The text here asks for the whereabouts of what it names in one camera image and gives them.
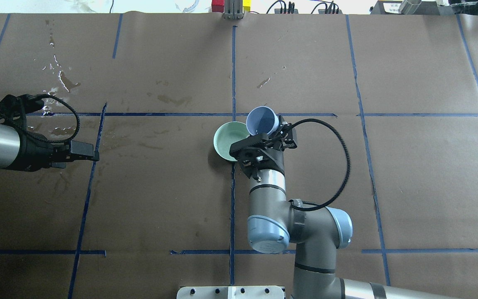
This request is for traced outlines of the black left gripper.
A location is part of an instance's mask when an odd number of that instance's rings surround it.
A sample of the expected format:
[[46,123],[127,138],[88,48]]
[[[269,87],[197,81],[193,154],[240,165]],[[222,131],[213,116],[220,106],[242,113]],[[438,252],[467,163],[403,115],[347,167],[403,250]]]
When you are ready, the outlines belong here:
[[100,160],[99,151],[90,143],[74,141],[73,136],[65,140],[51,142],[42,134],[29,132],[26,127],[18,126],[20,149],[17,155],[17,170],[20,172],[37,172],[40,169],[64,169],[70,161]]

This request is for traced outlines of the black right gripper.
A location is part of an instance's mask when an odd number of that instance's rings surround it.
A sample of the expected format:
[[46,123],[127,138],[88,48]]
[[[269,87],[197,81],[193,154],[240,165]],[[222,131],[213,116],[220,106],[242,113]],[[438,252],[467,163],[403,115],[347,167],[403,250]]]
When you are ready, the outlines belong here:
[[285,174],[284,151],[297,148],[293,136],[295,129],[291,126],[291,123],[283,123],[269,135],[252,135],[231,144],[229,154],[237,160],[247,178],[260,181],[262,170]]

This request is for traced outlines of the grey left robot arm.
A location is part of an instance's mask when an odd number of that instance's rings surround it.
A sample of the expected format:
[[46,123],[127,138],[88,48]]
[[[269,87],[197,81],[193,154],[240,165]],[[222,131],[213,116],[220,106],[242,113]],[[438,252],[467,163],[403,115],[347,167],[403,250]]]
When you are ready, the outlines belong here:
[[95,144],[34,140],[0,124],[0,252],[47,250],[77,239],[76,191],[86,166],[97,162]]

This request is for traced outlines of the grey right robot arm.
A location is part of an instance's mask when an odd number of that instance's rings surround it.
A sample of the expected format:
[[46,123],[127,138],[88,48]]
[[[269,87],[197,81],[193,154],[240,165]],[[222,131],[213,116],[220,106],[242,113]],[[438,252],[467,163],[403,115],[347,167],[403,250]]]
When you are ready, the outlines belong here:
[[284,252],[296,244],[293,275],[294,299],[440,299],[441,295],[359,282],[337,277],[337,251],[353,236],[348,213],[286,197],[284,151],[296,148],[292,138],[297,123],[246,124],[250,134],[231,146],[250,180],[250,215],[247,239],[264,254]]

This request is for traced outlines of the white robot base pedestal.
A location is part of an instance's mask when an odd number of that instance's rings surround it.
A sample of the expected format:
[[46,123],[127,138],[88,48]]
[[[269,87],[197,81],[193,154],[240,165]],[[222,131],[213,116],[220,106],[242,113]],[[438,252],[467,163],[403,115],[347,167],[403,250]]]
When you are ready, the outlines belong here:
[[188,286],[181,287],[177,299],[286,299],[284,287],[261,286]]

